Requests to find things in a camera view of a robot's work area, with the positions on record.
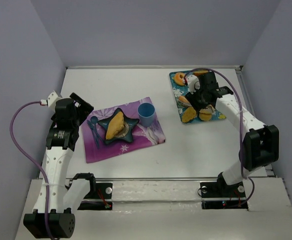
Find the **small round bun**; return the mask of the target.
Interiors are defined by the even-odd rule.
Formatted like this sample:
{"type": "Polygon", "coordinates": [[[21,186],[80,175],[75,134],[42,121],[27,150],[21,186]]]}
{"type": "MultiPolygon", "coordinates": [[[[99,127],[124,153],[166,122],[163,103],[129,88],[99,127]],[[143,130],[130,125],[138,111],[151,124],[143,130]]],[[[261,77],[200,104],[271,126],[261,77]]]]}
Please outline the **small round bun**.
{"type": "Polygon", "coordinates": [[[184,96],[179,96],[178,101],[184,106],[190,106],[189,101],[184,96]]]}

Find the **long yellow bread loaf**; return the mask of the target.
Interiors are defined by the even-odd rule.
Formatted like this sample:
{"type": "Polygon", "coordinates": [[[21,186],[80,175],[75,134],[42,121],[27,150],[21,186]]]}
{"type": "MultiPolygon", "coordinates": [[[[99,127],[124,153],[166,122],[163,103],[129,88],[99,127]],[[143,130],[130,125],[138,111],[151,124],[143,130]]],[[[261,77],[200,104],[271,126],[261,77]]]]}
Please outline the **long yellow bread loaf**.
{"type": "Polygon", "coordinates": [[[109,122],[105,139],[110,140],[114,138],[124,128],[123,112],[119,111],[109,122]]]}

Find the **metal tongs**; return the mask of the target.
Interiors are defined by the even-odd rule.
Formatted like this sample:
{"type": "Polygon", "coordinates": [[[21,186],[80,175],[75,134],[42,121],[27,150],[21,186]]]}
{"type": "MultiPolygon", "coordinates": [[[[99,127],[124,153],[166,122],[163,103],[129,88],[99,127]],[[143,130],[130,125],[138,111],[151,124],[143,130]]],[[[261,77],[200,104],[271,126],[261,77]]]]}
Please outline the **metal tongs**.
{"type": "MultiPolygon", "coordinates": [[[[186,102],[182,102],[180,101],[179,99],[177,99],[177,107],[178,107],[178,113],[181,115],[182,112],[190,107],[191,105],[189,103],[186,103],[186,102]]],[[[215,112],[215,109],[211,106],[211,105],[208,105],[206,108],[203,108],[201,110],[199,110],[199,113],[202,113],[202,114],[214,114],[215,112]]]]}

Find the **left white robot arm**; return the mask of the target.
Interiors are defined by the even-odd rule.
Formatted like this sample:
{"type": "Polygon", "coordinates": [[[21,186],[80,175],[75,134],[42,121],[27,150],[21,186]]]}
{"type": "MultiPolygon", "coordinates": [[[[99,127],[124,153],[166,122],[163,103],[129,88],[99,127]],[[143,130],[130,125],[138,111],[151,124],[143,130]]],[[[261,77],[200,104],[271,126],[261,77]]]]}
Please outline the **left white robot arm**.
{"type": "Polygon", "coordinates": [[[43,180],[33,211],[24,215],[23,224],[36,239],[69,239],[74,233],[75,212],[84,197],[95,191],[91,173],[78,173],[70,186],[65,185],[79,128],[93,106],[75,93],[62,98],[56,92],[48,96],[46,105],[54,114],[46,138],[43,180]]]}

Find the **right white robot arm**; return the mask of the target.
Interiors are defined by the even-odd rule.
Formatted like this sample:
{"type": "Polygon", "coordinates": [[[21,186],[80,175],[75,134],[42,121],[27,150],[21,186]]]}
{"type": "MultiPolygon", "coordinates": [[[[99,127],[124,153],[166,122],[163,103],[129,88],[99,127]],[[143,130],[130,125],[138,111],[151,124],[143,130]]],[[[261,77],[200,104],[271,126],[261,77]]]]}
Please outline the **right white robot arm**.
{"type": "Polygon", "coordinates": [[[242,104],[233,84],[227,80],[227,86],[220,87],[216,75],[220,72],[207,68],[200,76],[185,73],[183,84],[189,88],[185,98],[197,111],[213,106],[221,112],[239,131],[239,159],[217,178],[217,189],[225,191],[248,179],[256,170],[270,165],[279,159],[279,129],[267,125],[253,116],[242,104]]]}

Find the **brown bread wedge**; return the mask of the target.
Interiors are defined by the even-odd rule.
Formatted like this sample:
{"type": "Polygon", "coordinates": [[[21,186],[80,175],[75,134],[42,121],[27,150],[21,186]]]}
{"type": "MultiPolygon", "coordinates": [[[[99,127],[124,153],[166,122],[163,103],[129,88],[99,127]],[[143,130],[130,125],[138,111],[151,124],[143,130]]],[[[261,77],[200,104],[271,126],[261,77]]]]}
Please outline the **brown bread wedge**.
{"type": "Polygon", "coordinates": [[[206,74],[208,72],[209,72],[208,70],[198,70],[198,71],[192,72],[192,74],[198,77],[198,76],[201,76],[201,75],[206,74]]]}

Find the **flat round bread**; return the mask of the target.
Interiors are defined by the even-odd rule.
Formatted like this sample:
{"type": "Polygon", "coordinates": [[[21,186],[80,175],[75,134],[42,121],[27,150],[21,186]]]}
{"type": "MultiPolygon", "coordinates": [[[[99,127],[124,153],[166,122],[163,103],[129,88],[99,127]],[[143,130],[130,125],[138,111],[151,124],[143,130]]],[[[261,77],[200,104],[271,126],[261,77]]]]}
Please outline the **flat round bread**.
{"type": "Polygon", "coordinates": [[[200,120],[207,122],[212,118],[212,114],[209,111],[200,111],[198,114],[200,120]]]}

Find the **speckled bread slice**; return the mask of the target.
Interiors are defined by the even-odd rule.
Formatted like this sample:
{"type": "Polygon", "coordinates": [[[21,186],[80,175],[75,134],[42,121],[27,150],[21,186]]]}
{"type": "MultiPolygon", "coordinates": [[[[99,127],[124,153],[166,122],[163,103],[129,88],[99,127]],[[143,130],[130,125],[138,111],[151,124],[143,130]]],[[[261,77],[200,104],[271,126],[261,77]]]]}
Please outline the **speckled bread slice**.
{"type": "Polygon", "coordinates": [[[182,118],[181,118],[181,121],[183,123],[188,123],[190,121],[192,121],[194,118],[196,118],[197,116],[197,112],[196,110],[191,106],[191,107],[188,107],[184,112],[183,112],[183,115],[182,115],[182,118]]]}

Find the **blue plastic spoon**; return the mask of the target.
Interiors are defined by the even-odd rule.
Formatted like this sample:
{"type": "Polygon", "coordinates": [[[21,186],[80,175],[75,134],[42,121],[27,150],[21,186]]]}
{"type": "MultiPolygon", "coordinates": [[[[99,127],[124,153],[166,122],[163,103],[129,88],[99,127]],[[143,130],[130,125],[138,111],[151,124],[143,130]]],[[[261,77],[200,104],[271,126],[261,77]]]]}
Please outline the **blue plastic spoon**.
{"type": "Polygon", "coordinates": [[[99,135],[99,133],[98,133],[98,131],[97,131],[98,118],[97,118],[96,116],[92,116],[92,117],[90,118],[90,122],[91,122],[91,124],[92,124],[93,127],[94,127],[94,131],[95,131],[96,136],[97,136],[98,138],[100,138],[100,135],[99,135]]]}

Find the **teal floral tray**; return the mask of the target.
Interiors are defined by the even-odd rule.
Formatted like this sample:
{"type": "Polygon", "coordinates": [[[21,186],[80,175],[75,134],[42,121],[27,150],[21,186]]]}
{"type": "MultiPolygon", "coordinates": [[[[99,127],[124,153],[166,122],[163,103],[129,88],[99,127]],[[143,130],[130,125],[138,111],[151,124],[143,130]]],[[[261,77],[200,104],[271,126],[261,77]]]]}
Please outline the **teal floral tray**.
{"type": "MultiPolygon", "coordinates": [[[[169,79],[170,79],[170,83],[171,83],[171,86],[172,86],[172,92],[173,92],[173,95],[174,95],[174,99],[175,99],[175,102],[176,102],[176,106],[177,106],[177,99],[178,99],[178,97],[179,96],[184,96],[185,97],[185,95],[189,92],[189,89],[188,89],[187,86],[179,86],[179,85],[175,84],[173,77],[174,77],[175,73],[177,73],[177,72],[182,72],[182,73],[185,73],[186,74],[187,71],[176,71],[176,72],[169,73],[169,79]]],[[[184,123],[184,124],[203,123],[204,121],[202,121],[202,120],[199,119],[198,114],[199,114],[199,112],[197,112],[196,118],[194,118],[190,122],[187,122],[187,123],[184,123]]],[[[212,118],[211,118],[210,121],[218,121],[218,120],[224,120],[224,119],[226,119],[226,116],[215,109],[215,112],[212,115],[212,118]]]]}

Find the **orange glazed donut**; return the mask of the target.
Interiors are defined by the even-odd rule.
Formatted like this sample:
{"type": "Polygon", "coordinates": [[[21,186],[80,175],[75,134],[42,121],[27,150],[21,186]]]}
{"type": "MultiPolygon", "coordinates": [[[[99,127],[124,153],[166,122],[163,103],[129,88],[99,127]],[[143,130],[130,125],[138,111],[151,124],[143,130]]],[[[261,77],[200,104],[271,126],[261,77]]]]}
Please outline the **orange glazed donut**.
{"type": "Polygon", "coordinates": [[[175,73],[175,75],[173,77],[175,84],[182,86],[182,87],[187,85],[184,78],[185,78],[185,73],[183,73],[183,72],[177,72],[177,73],[175,73]]]}

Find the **teal star-shaped plate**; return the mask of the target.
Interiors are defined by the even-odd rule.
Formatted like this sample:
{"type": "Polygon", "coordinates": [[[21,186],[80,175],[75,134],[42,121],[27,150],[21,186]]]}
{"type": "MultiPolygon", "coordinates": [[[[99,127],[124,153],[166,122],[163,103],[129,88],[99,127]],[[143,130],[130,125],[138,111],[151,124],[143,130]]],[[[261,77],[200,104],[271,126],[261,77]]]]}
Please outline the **teal star-shaped plate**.
{"type": "Polygon", "coordinates": [[[133,142],[133,129],[138,125],[139,119],[138,118],[129,118],[125,115],[121,108],[117,108],[114,113],[105,119],[101,119],[97,122],[103,129],[104,129],[104,138],[103,142],[105,145],[110,145],[113,142],[122,141],[126,143],[133,142]],[[111,120],[118,114],[122,113],[123,115],[123,129],[119,131],[112,139],[106,139],[106,132],[109,128],[109,124],[111,120]]]}

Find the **blue plastic cup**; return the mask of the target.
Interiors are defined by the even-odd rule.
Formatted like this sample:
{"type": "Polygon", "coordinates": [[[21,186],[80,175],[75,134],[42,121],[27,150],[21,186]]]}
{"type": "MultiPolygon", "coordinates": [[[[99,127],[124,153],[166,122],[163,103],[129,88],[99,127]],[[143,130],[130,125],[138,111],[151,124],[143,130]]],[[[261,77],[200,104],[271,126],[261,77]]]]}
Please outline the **blue plastic cup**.
{"type": "Polygon", "coordinates": [[[149,127],[155,118],[155,108],[151,103],[145,102],[138,107],[138,115],[140,124],[144,127],[149,127]]]}

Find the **purple snowflake placemat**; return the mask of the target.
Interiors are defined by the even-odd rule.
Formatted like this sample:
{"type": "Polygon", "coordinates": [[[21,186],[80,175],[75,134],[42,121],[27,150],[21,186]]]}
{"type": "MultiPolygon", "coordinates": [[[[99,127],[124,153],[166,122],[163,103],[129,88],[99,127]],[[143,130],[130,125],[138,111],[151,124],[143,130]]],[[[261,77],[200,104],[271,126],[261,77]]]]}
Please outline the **purple snowflake placemat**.
{"type": "MultiPolygon", "coordinates": [[[[102,120],[110,117],[117,108],[121,108],[125,115],[132,119],[138,119],[138,107],[142,103],[151,103],[150,97],[145,97],[141,100],[122,104],[119,106],[113,106],[100,110],[94,110],[87,120],[90,120],[92,116],[96,116],[98,120],[102,120]]],[[[166,141],[166,137],[158,121],[155,117],[154,121],[149,127],[144,127],[140,123],[133,129],[133,142],[127,143],[124,141],[115,141],[110,145],[105,145],[103,142],[104,129],[97,124],[97,131],[100,135],[98,149],[95,145],[92,133],[87,124],[87,121],[82,125],[82,135],[85,149],[86,163],[95,163],[102,160],[106,160],[112,157],[116,157],[125,153],[129,153],[134,150],[152,147],[158,144],[163,144],[166,141]]]]}

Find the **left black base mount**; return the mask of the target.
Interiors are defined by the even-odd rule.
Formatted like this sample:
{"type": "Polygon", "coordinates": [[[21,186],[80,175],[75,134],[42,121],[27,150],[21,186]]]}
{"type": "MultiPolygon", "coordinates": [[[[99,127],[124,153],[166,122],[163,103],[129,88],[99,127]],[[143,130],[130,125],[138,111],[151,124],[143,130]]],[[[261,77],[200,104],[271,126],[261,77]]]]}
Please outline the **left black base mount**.
{"type": "Polygon", "coordinates": [[[78,207],[79,211],[111,211],[113,183],[97,182],[95,192],[89,192],[78,207]]]}

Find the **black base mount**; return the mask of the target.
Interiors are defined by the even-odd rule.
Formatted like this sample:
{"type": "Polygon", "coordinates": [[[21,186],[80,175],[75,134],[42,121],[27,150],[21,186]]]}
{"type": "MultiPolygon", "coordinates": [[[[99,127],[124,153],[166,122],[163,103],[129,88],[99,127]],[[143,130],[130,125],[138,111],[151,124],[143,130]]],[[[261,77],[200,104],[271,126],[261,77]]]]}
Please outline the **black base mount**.
{"type": "Polygon", "coordinates": [[[203,210],[248,209],[243,182],[220,187],[216,181],[200,182],[197,190],[203,210]]]}
{"type": "Polygon", "coordinates": [[[78,207],[79,211],[111,211],[113,183],[97,182],[95,192],[89,192],[78,207]]]}

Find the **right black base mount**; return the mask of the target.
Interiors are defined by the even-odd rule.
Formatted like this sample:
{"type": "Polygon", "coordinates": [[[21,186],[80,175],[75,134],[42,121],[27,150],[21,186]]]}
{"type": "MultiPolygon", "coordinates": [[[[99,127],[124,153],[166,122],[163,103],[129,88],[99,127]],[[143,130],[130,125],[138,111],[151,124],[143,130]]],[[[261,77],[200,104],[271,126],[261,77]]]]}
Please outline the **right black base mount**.
{"type": "Polygon", "coordinates": [[[203,210],[248,209],[243,182],[220,187],[216,181],[200,182],[197,190],[203,210]]]}

